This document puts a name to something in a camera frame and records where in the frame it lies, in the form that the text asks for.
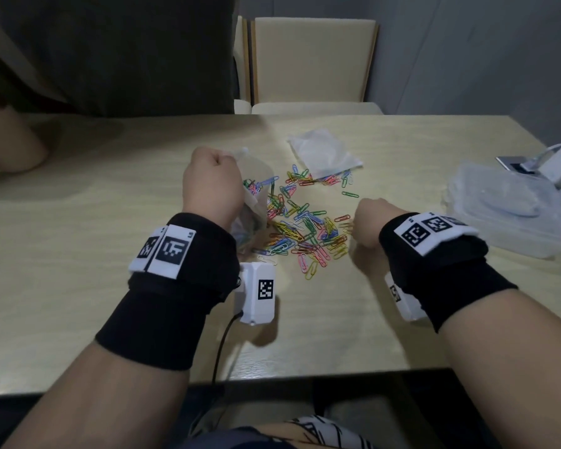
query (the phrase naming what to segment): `gray wall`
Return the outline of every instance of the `gray wall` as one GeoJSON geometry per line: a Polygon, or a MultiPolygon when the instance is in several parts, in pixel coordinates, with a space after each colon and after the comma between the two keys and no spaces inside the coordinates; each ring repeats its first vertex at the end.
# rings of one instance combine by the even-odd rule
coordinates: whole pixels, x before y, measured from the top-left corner
{"type": "Polygon", "coordinates": [[[561,142],[561,0],[241,0],[255,17],[371,18],[387,114],[508,114],[561,142]]]}

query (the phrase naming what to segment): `pile of paper clips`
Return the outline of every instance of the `pile of paper clips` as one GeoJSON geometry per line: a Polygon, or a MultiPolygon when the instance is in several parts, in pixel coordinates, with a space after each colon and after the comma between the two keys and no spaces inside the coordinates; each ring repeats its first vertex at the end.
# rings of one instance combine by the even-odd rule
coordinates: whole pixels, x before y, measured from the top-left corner
{"type": "MultiPolygon", "coordinates": [[[[258,255],[258,260],[277,264],[275,255],[297,255],[301,272],[306,280],[312,279],[318,267],[325,268],[331,260],[338,260],[349,251],[347,245],[348,235],[352,231],[351,216],[349,214],[331,219],[326,211],[309,211],[309,203],[298,205],[291,198],[297,186],[312,186],[319,182],[325,186],[341,183],[345,188],[353,184],[353,175],[347,170],[336,175],[326,176],[314,180],[309,170],[299,173],[296,165],[292,171],[287,172],[288,179],[285,186],[280,186],[280,193],[275,194],[275,182],[279,179],[274,176],[266,181],[244,181],[244,186],[252,193],[257,194],[260,189],[270,184],[268,196],[268,218],[270,225],[276,233],[270,234],[270,241],[265,249],[252,249],[258,255]],[[292,221],[275,220],[276,217],[292,218],[292,221]]],[[[359,197],[357,194],[342,192],[343,195],[359,197]]]]}

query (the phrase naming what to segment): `forearm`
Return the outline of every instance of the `forearm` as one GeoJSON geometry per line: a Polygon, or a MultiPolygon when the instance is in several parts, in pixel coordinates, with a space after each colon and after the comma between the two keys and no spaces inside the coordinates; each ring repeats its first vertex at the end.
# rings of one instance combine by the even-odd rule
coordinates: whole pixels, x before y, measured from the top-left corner
{"type": "Polygon", "coordinates": [[[188,371],[136,363],[93,342],[39,400],[4,448],[159,447],[188,382],[188,371]]]}
{"type": "Polygon", "coordinates": [[[517,290],[456,312],[439,332],[449,361],[504,445],[561,447],[561,319],[517,290]]]}

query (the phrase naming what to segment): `black cable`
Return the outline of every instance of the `black cable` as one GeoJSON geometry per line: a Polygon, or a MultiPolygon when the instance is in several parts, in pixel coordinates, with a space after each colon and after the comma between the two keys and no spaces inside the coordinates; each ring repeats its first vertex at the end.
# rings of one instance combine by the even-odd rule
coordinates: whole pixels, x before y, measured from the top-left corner
{"type": "Polygon", "coordinates": [[[224,330],[223,338],[220,340],[220,345],[218,346],[218,353],[216,355],[216,362],[214,364],[214,373],[212,374],[212,385],[216,384],[216,374],[218,373],[218,363],[220,362],[220,355],[223,352],[223,345],[224,341],[227,338],[227,334],[231,329],[231,325],[238,320],[239,318],[243,317],[243,311],[240,311],[237,315],[231,318],[231,321],[228,323],[227,328],[224,330]]]}

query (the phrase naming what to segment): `person's left hand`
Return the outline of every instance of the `person's left hand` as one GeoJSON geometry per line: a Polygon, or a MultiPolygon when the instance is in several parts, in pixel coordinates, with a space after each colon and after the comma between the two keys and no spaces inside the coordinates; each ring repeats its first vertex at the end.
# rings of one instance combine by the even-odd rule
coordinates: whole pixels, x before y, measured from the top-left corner
{"type": "Polygon", "coordinates": [[[234,157],[212,148],[193,151],[183,174],[183,212],[192,212],[230,231],[243,206],[245,190],[234,157]]]}

